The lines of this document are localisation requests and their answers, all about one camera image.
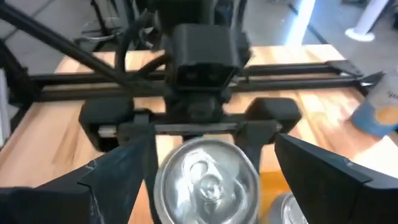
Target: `metal stand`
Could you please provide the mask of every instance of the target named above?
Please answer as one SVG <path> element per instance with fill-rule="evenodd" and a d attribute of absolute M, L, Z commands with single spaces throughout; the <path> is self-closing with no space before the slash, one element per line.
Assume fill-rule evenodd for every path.
<path fill-rule="evenodd" d="M 348 29 L 346 35 L 360 42 L 374 40 L 374 34 L 371 32 L 371 29 L 387 3 L 388 0 L 372 0 L 366 7 L 357 25 L 354 28 Z"/>
<path fill-rule="evenodd" d="M 111 29 L 107 28 L 104 22 L 104 17 L 102 16 L 100 7 L 98 6 L 96 0 L 91 0 L 90 2 L 91 6 L 93 7 L 94 11 L 95 11 L 95 15 L 99 24 L 99 30 L 84 30 L 82 32 L 82 34 L 89 34 L 89 33 L 101 33 L 101 35 L 103 37 L 108 37 L 112 34 Z M 77 45 L 79 45 L 80 47 L 84 48 L 83 46 L 84 43 L 90 43 L 90 40 L 80 37 L 77 39 L 73 40 L 74 43 L 76 43 Z M 94 44 L 94 46 L 92 46 L 91 49 L 89 49 L 89 52 L 97 52 L 100 51 L 105 44 L 107 43 L 112 43 L 117 45 L 118 44 L 118 38 L 116 36 L 112 37 L 111 39 L 106 39 L 106 40 L 97 40 L 96 43 L 92 43 Z"/>
<path fill-rule="evenodd" d="M 11 122 L 7 122 L 8 126 L 11 125 L 11 132 L 13 132 L 19 122 L 22 120 L 31 104 L 37 100 L 40 95 L 40 88 L 29 78 L 27 70 L 18 62 L 15 56 L 11 53 L 8 47 L 0 40 L 0 70 L 4 69 L 4 83 L 1 83 L 1 100 L 2 100 L 2 119 L 3 115 L 6 113 L 6 107 L 8 102 L 16 103 L 19 107 L 17 114 L 11 119 Z M 10 89 L 11 96 L 8 96 L 8 89 Z"/>
<path fill-rule="evenodd" d="M 114 0 L 114 2 L 121 20 L 122 28 L 123 30 L 126 30 L 129 27 L 130 22 L 135 20 L 132 4 L 128 0 Z"/>
<path fill-rule="evenodd" d="M 0 68 L 0 147 L 11 135 L 10 120 L 8 117 L 8 87 L 4 70 Z"/>

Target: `black frame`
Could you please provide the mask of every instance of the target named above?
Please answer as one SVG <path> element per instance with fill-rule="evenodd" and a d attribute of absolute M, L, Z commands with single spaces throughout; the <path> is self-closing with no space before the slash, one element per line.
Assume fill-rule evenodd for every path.
<path fill-rule="evenodd" d="M 144 91 L 142 88 L 129 82 L 127 77 L 116 75 L 113 67 L 96 58 L 92 54 L 85 52 L 70 42 L 60 34 L 52 31 L 48 27 L 33 20 L 28 15 L 0 0 L 0 19 L 23 30 L 32 37 L 39 39 L 43 43 L 59 50 L 61 53 L 79 61 L 92 69 L 92 73 L 81 73 L 78 75 L 54 75 L 42 74 L 33 77 L 28 76 L 27 70 L 17 61 L 15 56 L 0 41 L 0 56 L 5 58 L 3 67 L 6 70 L 7 81 L 13 93 L 10 102 L 19 103 L 20 112 L 11 121 L 14 130 L 23 118 L 30 105 L 35 102 L 44 101 L 63 101 L 63 100 L 85 100 L 102 96 L 161 96 L 162 89 L 152 92 Z M 339 76 L 341 72 L 348 73 L 348 76 Z M 281 80 L 250 80 L 249 77 L 267 75 L 291 75 L 309 73 L 335 73 L 333 78 L 291 78 Z M 245 68 L 242 77 L 246 78 L 239 85 L 232 86 L 234 92 L 240 91 L 264 91 L 264 90 L 291 90 L 291 89 L 311 89 L 311 88 L 336 88 L 353 86 L 358 88 L 362 94 L 367 91 L 361 85 L 361 72 L 358 71 L 347 60 L 326 62 L 326 63 L 300 63 L 288 65 L 256 65 Z M 161 82 L 164 79 L 163 71 L 156 71 L 148 77 L 151 81 Z M 109 83 L 119 84 L 115 87 L 86 89 L 74 88 L 72 90 L 46 90 L 45 86 L 50 85 L 72 85 L 87 83 Z"/>

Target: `black plastic bracket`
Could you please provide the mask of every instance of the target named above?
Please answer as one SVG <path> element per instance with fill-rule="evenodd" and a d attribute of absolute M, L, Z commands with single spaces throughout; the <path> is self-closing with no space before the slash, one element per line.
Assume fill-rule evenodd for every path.
<path fill-rule="evenodd" d="M 386 73 L 384 72 L 377 72 L 372 75 L 368 75 L 364 78 L 361 79 L 361 83 L 363 84 L 368 84 L 370 86 L 377 85 L 381 78 L 385 75 Z"/>
<path fill-rule="evenodd" d="M 327 65 L 336 70 L 336 73 L 346 73 L 354 77 L 363 77 L 363 73 L 349 60 L 327 61 Z"/>
<path fill-rule="evenodd" d="M 138 136 L 148 136 L 146 150 L 141 154 L 141 170 L 148 192 L 149 208 L 152 220 L 155 224 L 161 224 L 155 208 L 154 187 L 157 170 L 159 169 L 156 151 L 156 130 L 155 124 L 151 124 L 153 113 L 149 110 L 136 111 L 133 122 L 123 123 L 118 126 L 117 139 L 120 145 L 129 144 Z"/>
<path fill-rule="evenodd" d="M 248 121 L 236 133 L 233 133 L 235 145 L 242 149 L 257 172 L 260 169 L 262 147 L 272 143 L 274 136 L 281 128 L 282 125 L 276 120 Z"/>
<path fill-rule="evenodd" d="M 396 223 L 398 179 L 278 134 L 275 153 L 308 223 Z"/>
<path fill-rule="evenodd" d="M 0 188 L 0 223 L 127 223 L 143 179 L 157 218 L 152 196 L 156 170 L 147 168 L 157 165 L 153 151 L 154 128 L 146 126 L 125 146 L 35 189 Z"/>
<path fill-rule="evenodd" d="M 88 139 L 101 152 L 108 152 L 119 143 L 115 138 L 101 138 L 100 126 L 117 125 L 133 119 L 134 102 L 129 97 L 107 97 L 85 102 L 79 116 L 79 122 Z"/>

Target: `black cable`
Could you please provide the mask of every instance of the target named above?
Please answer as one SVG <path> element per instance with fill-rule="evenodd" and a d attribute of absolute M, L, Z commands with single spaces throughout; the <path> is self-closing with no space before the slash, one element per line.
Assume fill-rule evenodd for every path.
<path fill-rule="evenodd" d="M 109 30 L 105 25 L 104 17 L 102 16 L 100 7 L 98 6 L 96 0 L 91 0 L 90 4 L 94 8 L 95 16 L 97 17 L 99 29 L 101 30 L 102 36 L 109 36 L 110 35 Z"/>
<path fill-rule="evenodd" d="M 144 12 L 141 17 L 132 22 L 127 30 L 124 32 L 122 41 L 118 46 L 118 49 L 116 51 L 116 56 L 115 56 L 115 69 L 116 73 L 119 76 L 122 77 L 127 77 L 128 74 L 126 72 L 126 54 L 129 48 L 129 45 L 132 41 L 133 38 L 138 38 L 138 32 L 140 31 L 141 28 L 143 28 L 147 22 L 149 22 L 152 19 L 151 13 L 148 13 L 147 11 Z M 146 88 L 157 88 L 158 86 L 154 82 L 150 82 L 146 80 L 146 77 L 153 71 L 155 71 L 157 68 L 159 68 L 161 65 L 166 64 L 169 61 L 169 57 L 167 55 L 162 55 L 160 57 L 157 57 L 153 60 L 151 60 L 149 63 L 144 65 L 142 68 L 140 68 L 133 77 L 131 77 L 135 82 L 135 85 L 139 85 L 140 87 L 146 87 Z"/>
<path fill-rule="evenodd" d="M 236 17 L 236 26 L 239 29 L 243 28 L 243 19 L 244 19 L 244 12 L 246 11 L 246 6 L 248 4 L 248 0 L 239 0 L 238 1 L 238 11 Z"/>
<path fill-rule="evenodd" d="M 170 57 L 166 54 L 161 55 L 155 59 L 152 59 L 150 62 L 148 62 L 147 64 L 145 64 L 142 68 L 140 68 L 135 74 L 128 76 L 127 72 L 126 72 L 126 68 L 124 68 L 124 72 L 126 72 L 126 75 L 128 78 L 136 78 L 136 79 L 146 79 L 147 76 L 155 71 L 157 68 L 159 68 L 160 66 L 166 64 L 167 62 L 169 62 Z"/>
<path fill-rule="evenodd" d="M 116 7 L 116 2 L 114 0 L 107 0 L 107 1 L 109 1 L 112 4 L 114 11 L 116 12 L 117 15 L 119 15 L 118 8 Z"/>
<path fill-rule="evenodd" d="M 151 19 L 152 14 L 148 12 L 144 12 L 138 20 L 133 21 L 129 24 L 129 27 L 124 31 L 122 36 L 122 40 L 119 43 L 118 48 L 116 49 L 116 55 L 114 58 L 114 64 L 116 73 L 118 75 L 126 74 L 126 54 L 132 39 L 138 39 L 138 32 L 141 28 L 145 26 L 145 24 Z"/>
<path fill-rule="evenodd" d="M 108 11 L 108 14 L 109 14 L 109 18 L 111 18 L 111 23 L 112 23 L 112 26 L 113 26 L 113 28 L 115 28 L 115 27 L 117 27 L 116 25 L 115 25 L 115 23 L 113 22 L 113 20 L 112 20 L 112 18 L 113 18 L 113 13 L 111 12 L 111 4 L 110 4 L 110 0 L 105 0 L 106 1 L 106 10 Z"/>

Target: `metal rod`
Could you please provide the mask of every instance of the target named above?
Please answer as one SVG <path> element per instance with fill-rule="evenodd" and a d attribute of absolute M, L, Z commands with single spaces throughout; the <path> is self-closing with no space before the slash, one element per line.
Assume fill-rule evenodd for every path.
<path fill-rule="evenodd" d="M 251 65 L 243 70 L 243 74 L 262 75 L 298 75 L 308 73 L 335 73 L 336 69 L 326 63 L 296 63 L 287 65 Z"/>
<path fill-rule="evenodd" d="M 236 19 L 236 27 L 239 30 L 243 28 L 244 12 L 247 4 L 248 0 L 238 0 L 237 15 L 234 15 L 234 18 Z"/>
<path fill-rule="evenodd" d="M 117 32 L 118 30 L 120 30 L 121 27 L 120 26 L 116 26 L 116 27 L 107 27 L 107 30 L 110 32 Z M 83 30 L 81 33 L 82 34 L 96 34 L 101 32 L 98 29 L 91 29 L 91 30 Z"/>
<path fill-rule="evenodd" d="M 355 86 L 354 77 L 338 78 L 298 78 L 292 80 L 250 81 L 232 86 L 233 92 L 267 91 L 267 90 L 299 90 L 312 88 L 338 88 Z"/>
<path fill-rule="evenodd" d="M 14 132 L 15 129 L 18 127 L 18 124 L 22 121 L 25 114 L 29 111 L 30 104 L 22 105 L 19 107 L 18 112 L 11 118 L 11 132 Z"/>
<path fill-rule="evenodd" d="M 114 3 L 120 18 L 121 26 L 123 30 L 126 30 L 129 27 L 130 22 L 134 21 L 135 19 L 134 11 L 132 10 L 132 4 L 130 1 L 126 0 L 114 0 Z"/>
<path fill-rule="evenodd" d="M 356 86 L 357 79 L 353 77 L 337 78 L 297 78 L 292 80 L 253 80 L 249 83 L 240 83 L 231 86 L 232 92 L 246 91 L 267 91 L 267 90 L 297 90 L 312 88 L 337 88 Z M 153 91 L 135 88 L 133 97 L 162 96 L 163 89 L 157 88 Z M 65 101 L 65 100 L 86 100 L 89 98 L 99 98 L 105 96 L 125 96 L 126 93 L 118 87 L 97 88 L 97 89 L 77 89 L 77 90 L 43 90 L 38 101 Z"/>
<path fill-rule="evenodd" d="M 267 75 L 300 75 L 308 73 L 334 73 L 335 68 L 325 63 L 307 63 L 307 64 L 288 64 L 288 65 L 252 65 L 243 70 L 245 75 L 250 76 L 267 76 Z M 127 72 L 129 77 L 133 77 L 136 71 Z M 164 71 L 154 71 L 147 79 L 151 81 L 164 80 Z M 107 83 L 102 75 L 97 73 L 63 73 L 62 75 L 42 74 L 31 76 L 38 86 L 46 85 L 69 85 L 69 84 L 86 84 L 86 83 Z"/>
<path fill-rule="evenodd" d="M 183 140 L 188 141 L 192 138 L 201 137 L 203 133 L 206 134 L 219 134 L 227 133 L 228 131 L 236 130 L 239 123 L 215 123 L 215 124 L 156 124 L 155 129 L 157 134 L 169 134 L 169 135 L 183 135 Z M 115 126 L 100 126 L 98 134 L 101 138 L 115 138 L 116 127 Z"/>
<path fill-rule="evenodd" d="M 127 89 L 130 86 L 121 77 L 116 76 L 115 70 L 92 54 L 79 49 L 75 44 L 60 34 L 52 31 L 43 24 L 31 19 L 28 15 L 4 2 L 0 5 L 0 19 L 9 22 L 16 28 L 25 31 L 32 37 L 59 50 L 65 55 L 79 61 L 83 65 L 103 74 L 110 81 L 115 82 Z"/>
<path fill-rule="evenodd" d="M 133 77 L 136 71 L 127 72 L 129 77 Z M 102 75 L 94 72 L 88 73 L 62 73 L 62 74 L 43 74 L 32 75 L 30 77 L 38 86 L 46 85 L 72 85 L 72 84 L 91 84 L 91 83 L 109 83 L 110 81 Z M 152 72 L 148 77 L 151 81 L 164 80 L 163 71 Z"/>
<path fill-rule="evenodd" d="M 40 93 L 39 88 L 32 82 L 18 59 L 12 54 L 7 45 L 0 40 L 0 63 L 3 65 L 7 82 L 12 93 L 19 101 L 31 103 Z"/>
<path fill-rule="evenodd" d="M 98 6 L 96 0 L 91 0 L 91 3 L 90 3 L 90 4 L 91 4 L 91 6 L 93 6 L 93 8 L 94 8 L 95 14 L 96 14 L 97 19 L 98 19 L 99 28 L 101 28 L 101 33 L 102 33 L 102 35 L 103 35 L 103 36 L 108 36 L 108 35 L 110 35 L 108 29 L 107 29 L 106 26 L 105 26 L 104 17 L 102 16 L 100 7 Z"/>
<path fill-rule="evenodd" d="M 7 80 L 4 70 L 0 68 L 0 147 L 3 147 L 10 135 Z"/>

